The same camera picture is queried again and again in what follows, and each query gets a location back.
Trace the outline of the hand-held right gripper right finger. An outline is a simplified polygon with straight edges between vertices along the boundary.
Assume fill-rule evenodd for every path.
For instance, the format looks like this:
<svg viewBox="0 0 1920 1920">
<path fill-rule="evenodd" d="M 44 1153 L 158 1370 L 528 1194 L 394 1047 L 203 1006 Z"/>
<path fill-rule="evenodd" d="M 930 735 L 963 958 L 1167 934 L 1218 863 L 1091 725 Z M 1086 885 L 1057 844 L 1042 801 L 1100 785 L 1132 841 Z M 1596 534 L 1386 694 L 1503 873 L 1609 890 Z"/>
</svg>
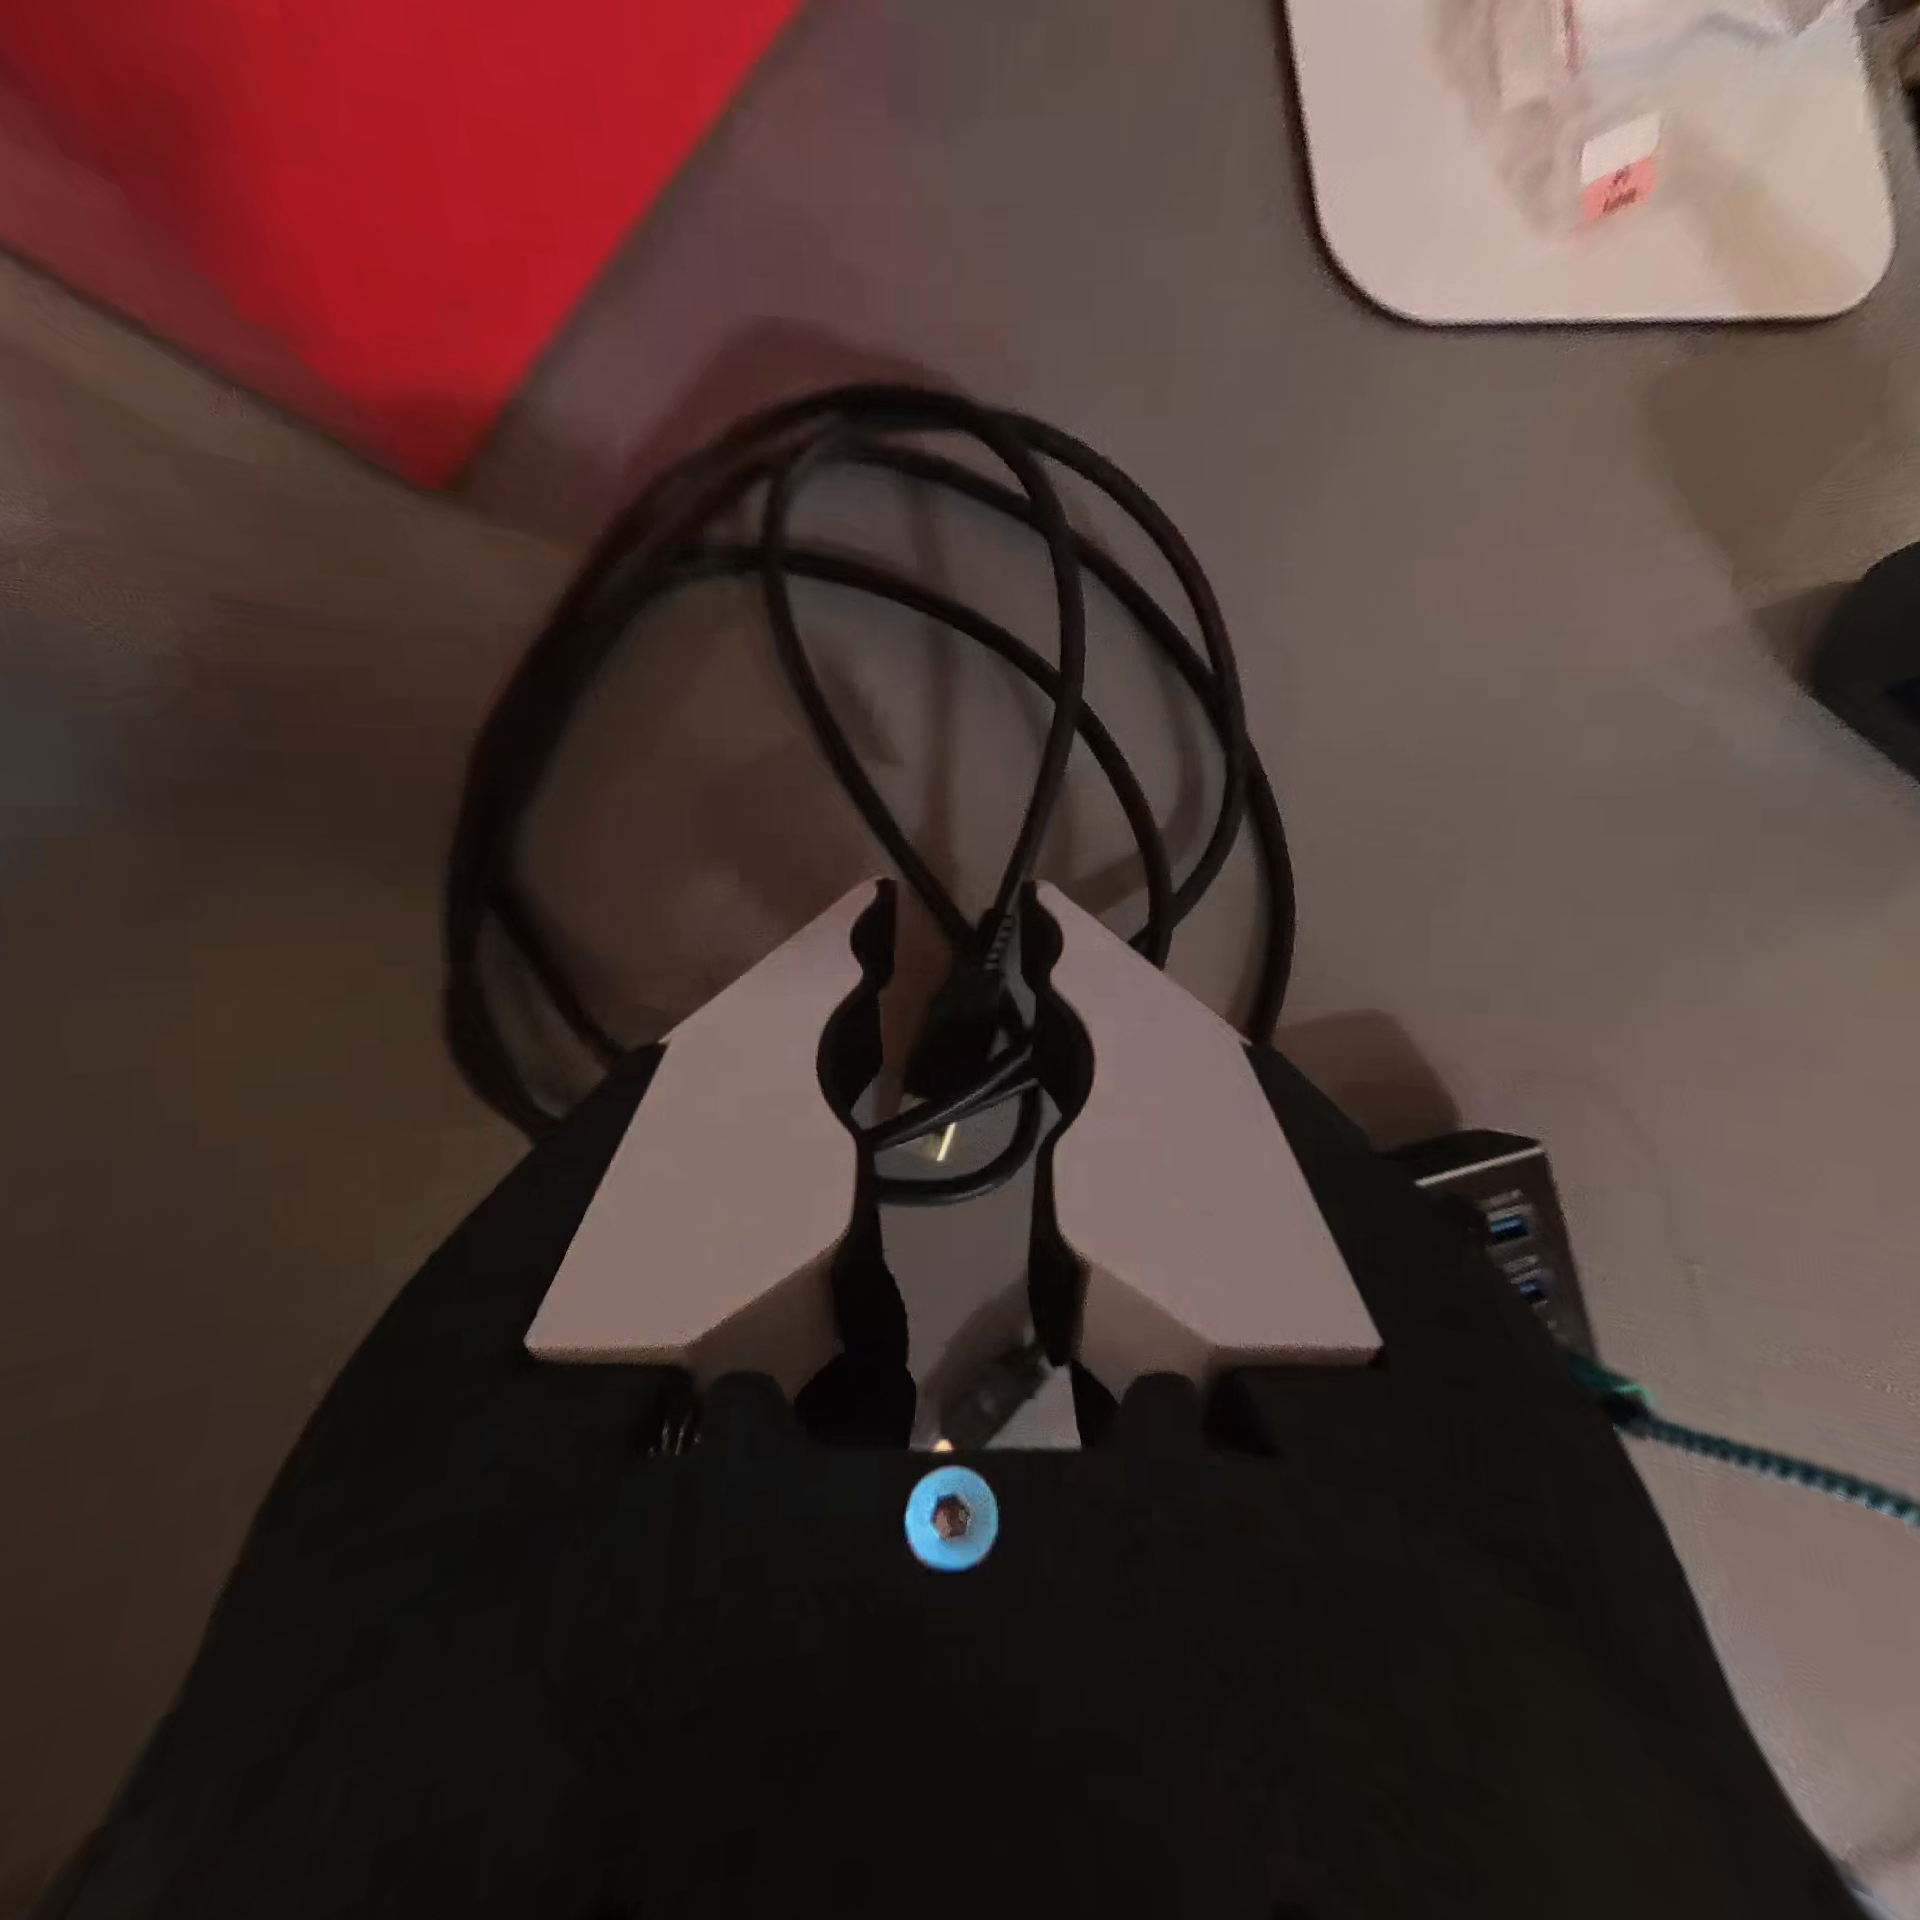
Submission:
<svg viewBox="0 0 1920 1920">
<path fill-rule="evenodd" d="M 1024 895 L 1031 1297 L 1089 1373 L 1355 1366 L 1382 1335 L 1242 1034 L 1051 885 Z"/>
</svg>

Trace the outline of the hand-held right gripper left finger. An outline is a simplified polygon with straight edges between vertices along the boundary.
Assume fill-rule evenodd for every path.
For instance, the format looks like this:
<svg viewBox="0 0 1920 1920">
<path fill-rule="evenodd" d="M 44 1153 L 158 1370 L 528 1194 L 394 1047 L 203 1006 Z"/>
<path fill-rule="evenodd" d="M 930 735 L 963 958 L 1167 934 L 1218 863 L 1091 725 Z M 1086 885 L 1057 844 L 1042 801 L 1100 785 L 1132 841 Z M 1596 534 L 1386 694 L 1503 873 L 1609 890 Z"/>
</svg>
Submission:
<svg viewBox="0 0 1920 1920">
<path fill-rule="evenodd" d="M 526 1330 L 543 1361 L 819 1373 L 838 1349 L 832 1256 L 857 1141 L 820 1047 L 895 956 L 895 885 L 865 880 L 672 1026 Z"/>
</svg>

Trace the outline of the black usb hub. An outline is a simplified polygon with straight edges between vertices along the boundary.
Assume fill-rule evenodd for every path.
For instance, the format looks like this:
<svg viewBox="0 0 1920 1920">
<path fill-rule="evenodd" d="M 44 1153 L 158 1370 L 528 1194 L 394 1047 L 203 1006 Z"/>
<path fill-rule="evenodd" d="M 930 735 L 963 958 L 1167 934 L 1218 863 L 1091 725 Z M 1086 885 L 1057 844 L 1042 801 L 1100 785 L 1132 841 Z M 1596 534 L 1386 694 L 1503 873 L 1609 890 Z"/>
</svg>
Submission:
<svg viewBox="0 0 1920 1920">
<path fill-rule="evenodd" d="M 1415 1185 L 1476 1239 L 1554 1342 L 1596 1360 L 1561 1190 L 1540 1141 L 1467 1128 L 1399 1150 Z"/>
</svg>

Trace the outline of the red mat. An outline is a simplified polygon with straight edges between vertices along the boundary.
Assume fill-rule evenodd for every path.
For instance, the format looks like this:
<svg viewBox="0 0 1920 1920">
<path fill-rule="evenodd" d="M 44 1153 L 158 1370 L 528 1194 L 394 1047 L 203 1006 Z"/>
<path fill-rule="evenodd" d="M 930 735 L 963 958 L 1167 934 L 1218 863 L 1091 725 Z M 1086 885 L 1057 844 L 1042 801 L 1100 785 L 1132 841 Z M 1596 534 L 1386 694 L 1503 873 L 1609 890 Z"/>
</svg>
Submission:
<svg viewBox="0 0 1920 1920">
<path fill-rule="evenodd" d="M 799 10 L 6 1 L 6 254 L 440 488 Z"/>
</svg>

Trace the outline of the clear plastic bag pink label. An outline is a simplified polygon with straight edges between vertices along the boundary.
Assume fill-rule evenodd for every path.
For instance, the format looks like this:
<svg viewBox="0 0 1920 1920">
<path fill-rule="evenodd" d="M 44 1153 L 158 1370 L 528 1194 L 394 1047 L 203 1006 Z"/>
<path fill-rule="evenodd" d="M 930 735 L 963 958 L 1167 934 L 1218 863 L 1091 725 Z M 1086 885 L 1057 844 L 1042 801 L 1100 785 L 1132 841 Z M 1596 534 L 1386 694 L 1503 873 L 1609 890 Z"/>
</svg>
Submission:
<svg viewBox="0 0 1920 1920">
<path fill-rule="evenodd" d="M 1692 71 L 1775 57 L 1852 4 L 1446 1 L 1431 48 L 1510 197 L 1546 233 L 1652 200 Z"/>
</svg>

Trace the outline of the white rounded base plate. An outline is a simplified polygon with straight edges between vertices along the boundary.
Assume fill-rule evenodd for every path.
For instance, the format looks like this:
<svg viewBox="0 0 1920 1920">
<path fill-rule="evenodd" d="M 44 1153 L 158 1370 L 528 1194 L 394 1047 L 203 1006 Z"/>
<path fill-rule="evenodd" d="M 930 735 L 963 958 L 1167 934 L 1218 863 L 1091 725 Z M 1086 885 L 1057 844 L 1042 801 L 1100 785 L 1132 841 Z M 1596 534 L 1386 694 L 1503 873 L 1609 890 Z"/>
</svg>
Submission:
<svg viewBox="0 0 1920 1920">
<path fill-rule="evenodd" d="M 1350 285 L 1428 328 L 1834 320 L 1882 284 L 1894 206 L 1867 4 L 1692 71 L 1652 200 L 1540 231 L 1434 54 L 1428 6 L 1284 1 L 1312 212 Z"/>
</svg>

